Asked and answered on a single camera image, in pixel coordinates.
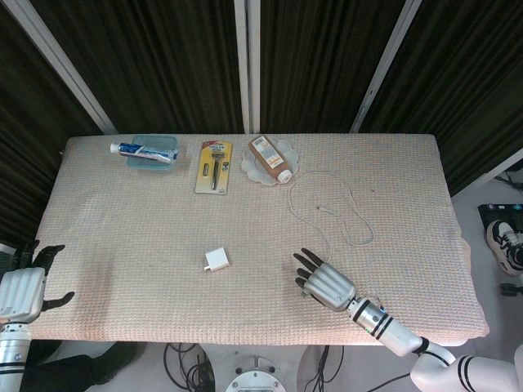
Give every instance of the white charging cable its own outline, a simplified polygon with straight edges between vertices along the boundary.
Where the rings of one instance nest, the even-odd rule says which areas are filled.
[[[288,206],[291,210],[291,213],[296,217],[298,218],[300,221],[302,222],[305,222],[307,223],[308,225],[314,227],[316,230],[318,230],[321,235],[323,236],[324,240],[327,241],[327,243],[329,244],[329,258],[327,259],[327,262],[330,261],[330,258],[331,256],[333,255],[333,243],[331,243],[331,241],[327,238],[327,236],[325,235],[325,233],[323,232],[323,230],[318,226],[318,225],[315,225],[314,223],[312,223],[311,221],[308,221],[307,219],[305,219],[303,216],[299,216],[296,211],[294,211],[294,207],[293,207],[293,198],[292,198],[292,195],[291,195],[291,192],[293,191],[293,188],[294,186],[296,186],[297,184],[299,184],[300,182],[302,182],[302,180],[308,176],[311,176],[311,175],[324,175],[324,176],[331,176],[334,180],[337,181],[337,184],[339,185],[340,189],[343,191],[343,193],[345,193],[345,195],[347,196],[347,193],[346,191],[348,190],[348,197],[351,201],[352,201],[352,206],[356,212],[356,214],[358,215],[358,217],[367,225],[367,227],[369,228],[369,231],[371,233],[371,239],[368,240],[368,241],[365,241],[365,242],[362,242],[362,243],[354,243],[352,242],[351,240],[351,236],[349,235],[348,233],[348,230],[346,228],[346,224],[345,224],[345,221],[337,214],[335,214],[334,212],[328,210],[327,208],[325,207],[322,207],[322,206],[316,206],[316,209],[320,212],[326,212],[328,213],[329,215],[332,215],[334,216],[335,218],[337,218],[337,220],[340,222],[340,226],[343,228],[343,233],[345,234],[345,238],[347,240],[347,242],[352,245],[353,247],[364,247],[365,245],[369,245],[370,243],[373,243],[374,242],[374,229],[373,227],[370,225],[370,223],[362,217],[362,215],[360,214],[360,211],[358,210],[358,207],[356,206],[356,202],[354,201],[354,198],[352,197],[352,192],[351,192],[351,189],[349,188],[349,186],[347,184],[345,184],[342,179],[337,176],[336,174],[332,173],[331,171],[309,171],[308,173],[305,173],[303,176],[301,176],[300,178],[298,178],[296,181],[293,182],[293,184],[291,186],[289,186],[288,188],[288,193],[287,193],[287,197],[288,197]]]

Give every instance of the bottle cap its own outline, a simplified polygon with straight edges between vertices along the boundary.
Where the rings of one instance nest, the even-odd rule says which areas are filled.
[[[291,171],[289,169],[285,169],[278,175],[278,181],[282,184],[287,184],[292,176],[293,174]]]
[[[120,145],[118,143],[111,143],[111,153],[117,154],[120,152]]]

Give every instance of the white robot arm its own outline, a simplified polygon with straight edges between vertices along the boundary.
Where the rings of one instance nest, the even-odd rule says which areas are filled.
[[[68,292],[59,300],[45,301],[47,274],[56,253],[63,245],[45,247],[33,262],[35,242],[17,251],[15,269],[0,282],[0,391],[18,392],[31,343],[29,324],[41,312],[67,304],[74,296]]]
[[[422,392],[521,392],[523,391],[523,346],[516,366],[495,359],[464,356],[456,359],[444,347],[417,336],[393,319],[368,297],[358,297],[354,284],[307,249],[308,257],[294,253],[308,270],[298,269],[296,283],[307,295],[349,319],[400,357],[419,355],[410,373]]]

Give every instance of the table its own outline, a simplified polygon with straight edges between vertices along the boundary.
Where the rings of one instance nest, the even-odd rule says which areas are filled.
[[[46,298],[75,291],[63,308],[31,325],[36,339],[187,341],[228,345],[366,345],[375,341],[345,314],[302,298],[293,252],[328,245],[288,209],[288,185],[252,183],[241,170],[253,136],[179,135],[170,172],[137,171],[110,153],[133,135],[68,141],[37,238],[64,244]],[[359,293],[379,296],[389,314],[441,343],[488,333],[474,293],[461,231],[436,141],[428,135],[277,135],[298,152],[299,173],[332,171],[350,186],[376,232],[369,235],[327,176],[293,190],[300,215],[333,242],[331,264]],[[227,195],[195,194],[206,140],[233,143]],[[204,272],[204,254],[224,247],[230,266]]]

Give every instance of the shoe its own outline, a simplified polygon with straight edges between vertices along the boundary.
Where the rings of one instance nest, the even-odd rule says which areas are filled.
[[[92,370],[95,385],[111,381],[120,370],[137,359],[144,348],[145,344],[134,341],[117,341],[100,357],[94,358]]]
[[[507,222],[495,220],[487,227],[487,243],[506,274],[523,272],[523,234],[514,233]]]

